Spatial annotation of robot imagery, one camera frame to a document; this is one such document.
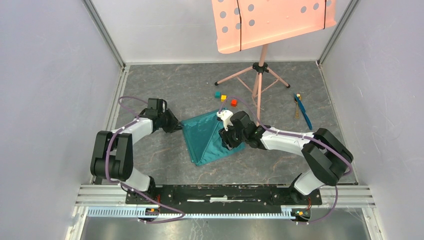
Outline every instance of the pink music stand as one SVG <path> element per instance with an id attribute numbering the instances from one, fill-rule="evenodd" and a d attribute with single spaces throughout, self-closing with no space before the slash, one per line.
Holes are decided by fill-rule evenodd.
<path id="1" fill-rule="evenodd" d="M 218 51 L 230 54 L 244 49 L 262 46 L 259 62 L 244 70 L 215 82 L 219 85 L 237 78 L 257 96 L 257 117 L 261 113 L 261 94 L 278 81 L 285 82 L 265 63 L 268 44 L 298 35 L 325 29 L 336 24 L 336 0 L 212 0 L 217 34 Z M 256 70 L 253 90 L 239 75 Z M 276 80 L 262 90 L 262 74 L 272 74 Z"/>

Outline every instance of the wooden block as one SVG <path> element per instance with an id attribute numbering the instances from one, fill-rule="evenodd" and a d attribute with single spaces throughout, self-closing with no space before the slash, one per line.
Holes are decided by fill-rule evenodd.
<path id="1" fill-rule="evenodd" d="M 231 107 L 237 107 L 237 100 L 231 100 Z"/>

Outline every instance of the teal cloth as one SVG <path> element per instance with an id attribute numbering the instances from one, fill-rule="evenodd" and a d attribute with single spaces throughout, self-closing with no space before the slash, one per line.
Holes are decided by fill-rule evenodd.
<path id="1" fill-rule="evenodd" d="M 218 131 L 224 126 L 217 120 L 217 112 L 218 109 L 182 121 L 182 134 L 191 162 L 196 166 L 222 159 L 246 147 L 244 143 L 232 150 L 222 146 L 222 139 Z"/>

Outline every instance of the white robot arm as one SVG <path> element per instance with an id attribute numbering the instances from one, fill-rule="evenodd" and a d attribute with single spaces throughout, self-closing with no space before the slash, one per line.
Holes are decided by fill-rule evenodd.
<path id="1" fill-rule="evenodd" d="M 267 131 L 262 126 L 256 126 L 244 111 L 233 114 L 229 110 L 223 110 L 218 112 L 217 116 L 224 125 L 219 131 L 219 135 L 222 138 L 222 145 L 227 149 L 236 148 L 244 142 L 252 148 L 280 150 L 305 157 L 310 169 L 300 174 L 290 186 L 300 198 L 309 195 L 313 190 L 324 185 L 335 186 L 345 173 L 347 166 L 331 152 L 323 152 L 320 145 L 303 137 L 288 135 L 295 134 L 321 140 L 349 162 L 353 160 L 352 154 L 346 147 L 330 131 L 324 128 L 320 128 L 316 132 L 300 133 L 282 131 L 266 126 L 277 133 L 288 134 L 282 135 Z"/>
<path id="2" fill-rule="evenodd" d="M 112 180 L 120 180 L 141 192 L 148 192 L 149 188 L 154 188 L 155 182 L 151 176 L 134 168 L 133 144 L 159 128 L 166 133 L 181 130 L 182 124 L 167 107 L 167 102 L 160 98 L 149 98 L 147 108 L 139 114 L 135 121 L 136 123 L 121 131 L 113 142 L 111 151 L 114 150 L 115 153 L 109 156 L 109 175 Z M 93 176 L 106 178 L 106 152 L 112 135 L 118 129 L 97 133 L 90 166 Z"/>

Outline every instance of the white wall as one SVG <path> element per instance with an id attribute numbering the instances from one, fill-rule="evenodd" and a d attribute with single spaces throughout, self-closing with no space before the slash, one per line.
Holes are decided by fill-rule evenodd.
<path id="1" fill-rule="evenodd" d="M 423 239 L 424 2 L 360 1 L 323 72 L 389 240 Z"/>
<path id="2" fill-rule="evenodd" d="M 119 70 L 82 1 L 0 1 L 0 239 L 65 237 Z"/>
<path id="3" fill-rule="evenodd" d="M 212 0 L 92 1 L 127 63 L 257 61 L 261 54 L 259 47 L 218 52 Z M 337 21 L 349 1 L 336 1 Z M 272 43 L 267 59 L 316 60 L 334 28 Z"/>

